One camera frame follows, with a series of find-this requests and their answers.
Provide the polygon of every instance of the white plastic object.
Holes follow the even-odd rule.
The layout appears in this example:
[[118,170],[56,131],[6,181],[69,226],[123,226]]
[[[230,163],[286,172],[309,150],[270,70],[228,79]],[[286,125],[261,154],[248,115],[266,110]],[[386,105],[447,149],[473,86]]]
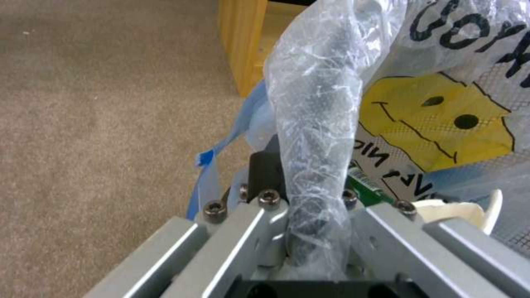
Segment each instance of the white plastic object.
[[490,235],[502,207],[502,191],[496,189],[491,192],[490,204],[486,212],[475,203],[449,203],[431,199],[413,202],[418,214],[426,223],[451,217],[461,217]]

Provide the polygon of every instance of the barcode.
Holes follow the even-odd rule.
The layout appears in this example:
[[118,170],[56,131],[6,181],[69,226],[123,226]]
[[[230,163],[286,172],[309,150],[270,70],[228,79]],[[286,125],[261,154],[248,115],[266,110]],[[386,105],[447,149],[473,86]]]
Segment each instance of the barcode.
[[370,178],[368,178],[368,176],[366,176],[363,171],[361,171],[361,169],[357,167],[351,168],[348,171],[348,175],[371,191],[381,190],[381,188],[377,184],[370,180]]

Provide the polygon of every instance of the smiley face eye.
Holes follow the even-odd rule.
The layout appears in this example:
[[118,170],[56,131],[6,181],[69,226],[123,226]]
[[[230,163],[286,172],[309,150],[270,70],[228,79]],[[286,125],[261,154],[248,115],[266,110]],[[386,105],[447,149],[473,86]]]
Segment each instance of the smiley face eye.
[[459,129],[471,129],[479,123],[479,119],[475,115],[460,115],[455,119],[455,126]]
[[421,105],[422,107],[431,107],[431,106],[437,106],[444,102],[444,97],[442,96],[434,96],[423,102]]

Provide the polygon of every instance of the smiley face mouth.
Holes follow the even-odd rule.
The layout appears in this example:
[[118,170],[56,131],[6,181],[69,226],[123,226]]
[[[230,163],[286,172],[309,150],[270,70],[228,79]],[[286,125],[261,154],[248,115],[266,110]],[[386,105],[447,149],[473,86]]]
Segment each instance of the smiley face mouth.
[[449,154],[446,150],[444,150],[440,144],[437,142],[437,141],[434,141],[432,139],[429,139],[427,137],[425,137],[424,135],[422,135],[417,129],[415,129],[414,127],[412,127],[410,124],[408,124],[407,122],[405,122],[404,120],[395,120],[392,115],[390,115],[390,113],[388,112],[388,110],[385,108],[385,105],[388,104],[388,102],[384,102],[384,101],[373,101],[372,104],[379,104],[379,106],[381,107],[381,109],[383,110],[383,112],[385,112],[385,115],[390,119],[390,121],[392,122],[401,122],[403,123],[405,126],[407,126],[408,128],[410,128],[419,138],[423,139],[424,141],[427,141],[427,142],[430,142],[430,143],[433,143],[436,148],[443,154],[445,155],[447,158],[453,160],[453,162],[456,164],[456,154],[457,152],[455,151],[452,155]]

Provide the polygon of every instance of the black hole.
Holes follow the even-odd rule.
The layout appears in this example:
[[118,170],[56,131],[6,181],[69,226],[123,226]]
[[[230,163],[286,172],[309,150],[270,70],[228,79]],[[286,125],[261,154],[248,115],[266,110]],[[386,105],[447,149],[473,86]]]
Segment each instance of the black hole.
[[266,191],[263,193],[263,197],[267,199],[272,199],[274,198],[274,196],[275,196],[275,193],[272,191]]
[[354,195],[351,193],[350,190],[345,190],[342,192],[343,197],[352,198]]
[[253,286],[248,294],[247,298],[277,298],[276,291],[268,284],[259,283]]
[[430,106],[437,106],[444,102],[444,97],[441,96],[434,96],[423,102],[421,105],[422,107],[430,107]]
[[471,129],[479,123],[479,119],[475,115],[460,115],[455,119],[455,126],[460,129]]
[[389,287],[379,284],[368,290],[368,298],[399,298]]
[[210,206],[208,206],[208,209],[212,212],[217,212],[221,210],[222,206],[219,203],[211,203]]

